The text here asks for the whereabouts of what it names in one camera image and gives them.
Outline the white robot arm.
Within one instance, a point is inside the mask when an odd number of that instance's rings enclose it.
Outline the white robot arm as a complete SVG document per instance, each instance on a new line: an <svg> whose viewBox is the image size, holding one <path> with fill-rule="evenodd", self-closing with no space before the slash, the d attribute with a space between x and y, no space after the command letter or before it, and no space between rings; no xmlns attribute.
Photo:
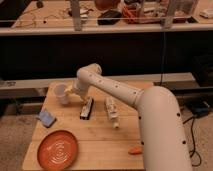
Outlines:
<svg viewBox="0 0 213 171"><path fill-rule="evenodd" d="M140 141L146 171L193 171L178 101L162 86L145 89L103 77L90 64L77 70L77 78L65 90L86 100L91 86L117 98L138 112Z"/></svg>

